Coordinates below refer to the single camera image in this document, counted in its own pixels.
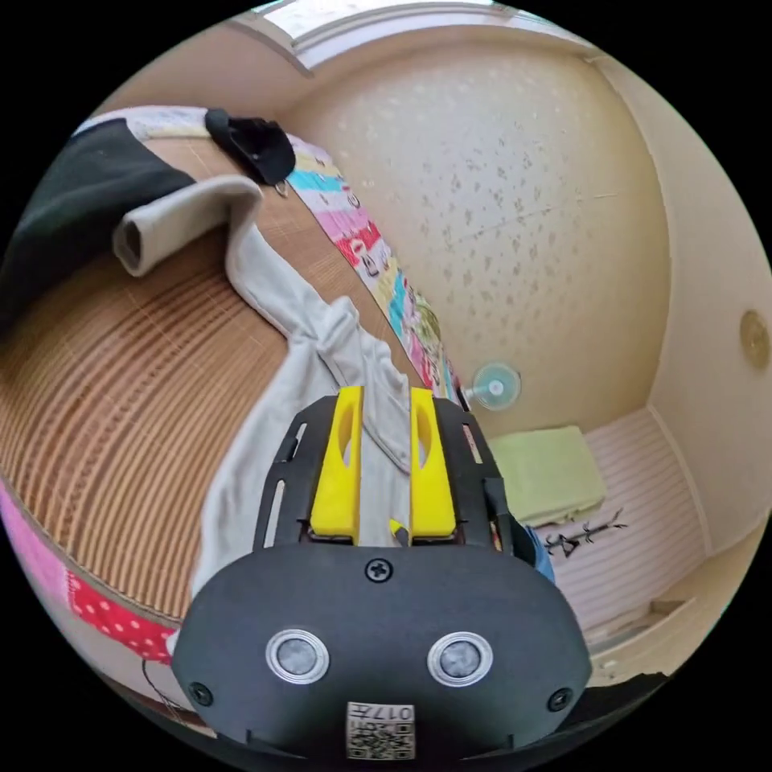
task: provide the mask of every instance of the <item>light green towel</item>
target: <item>light green towel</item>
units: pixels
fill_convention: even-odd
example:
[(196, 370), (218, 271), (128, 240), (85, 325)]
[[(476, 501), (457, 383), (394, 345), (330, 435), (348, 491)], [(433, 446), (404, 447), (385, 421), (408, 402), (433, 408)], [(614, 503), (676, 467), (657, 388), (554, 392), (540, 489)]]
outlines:
[(513, 516), (532, 526), (589, 515), (606, 484), (576, 426), (496, 437), (488, 442)]

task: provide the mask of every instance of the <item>qr code label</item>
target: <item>qr code label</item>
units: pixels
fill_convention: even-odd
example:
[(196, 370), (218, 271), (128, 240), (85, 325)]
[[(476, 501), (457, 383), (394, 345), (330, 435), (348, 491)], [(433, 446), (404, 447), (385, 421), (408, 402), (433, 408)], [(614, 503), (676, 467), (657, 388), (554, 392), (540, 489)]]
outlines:
[(412, 705), (348, 704), (346, 754), (368, 761), (407, 761), (416, 757)]

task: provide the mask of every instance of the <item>screw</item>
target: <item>screw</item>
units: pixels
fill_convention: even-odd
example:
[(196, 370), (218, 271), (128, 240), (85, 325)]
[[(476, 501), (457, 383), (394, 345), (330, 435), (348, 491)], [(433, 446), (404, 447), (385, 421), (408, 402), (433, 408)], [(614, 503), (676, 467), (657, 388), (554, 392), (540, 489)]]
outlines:
[(388, 581), (392, 578), (393, 573), (392, 564), (382, 557), (374, 558), (364, 567), (364, 575), (376, 584)]
[(199, 684), (197, 681), (190, 685), (188, 691), (191, 693), (193, 701), (204, 708), (208, 708), (215, 700), (211, 695), (211, 692), (203, 684)]
[(558, 689), (548, 700), (547, 710), (551, 713), (557, 713), (569, 706), (573, 692), (571, 689)]

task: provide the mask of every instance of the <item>electric fan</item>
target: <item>electric fan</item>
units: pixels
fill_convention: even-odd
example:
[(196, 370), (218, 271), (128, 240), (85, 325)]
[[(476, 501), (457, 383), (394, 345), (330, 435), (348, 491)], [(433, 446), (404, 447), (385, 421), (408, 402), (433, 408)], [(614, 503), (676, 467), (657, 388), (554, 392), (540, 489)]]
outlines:
[(486, 410), (505, 410), (520, 395), (520, 375), (500, 362), (483, 365), (474, 374), (471, 388), (464, 389), (464, 398)]

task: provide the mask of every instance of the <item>pink fabric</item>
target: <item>pink fabric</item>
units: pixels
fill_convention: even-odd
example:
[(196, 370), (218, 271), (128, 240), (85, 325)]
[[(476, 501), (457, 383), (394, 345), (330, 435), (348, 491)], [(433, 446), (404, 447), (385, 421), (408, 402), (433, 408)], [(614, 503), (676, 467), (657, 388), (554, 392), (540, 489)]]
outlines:
[(169, 664), (166, 639), (174, 629), (137, 616), (76, 577), (27, 523), (2, 482), (0, 513), (19, 562), (46, 594), (144, 659)]
[(318, 211), (314, 217), (332, 241), (340, 241), (351, 231), (361, 231), (370, 222), (370, 215), (364, 209)]
[(67, 569), (32, 530), (1, 482), (0, 512), (19, 562), (46, 594), (67, 603)]

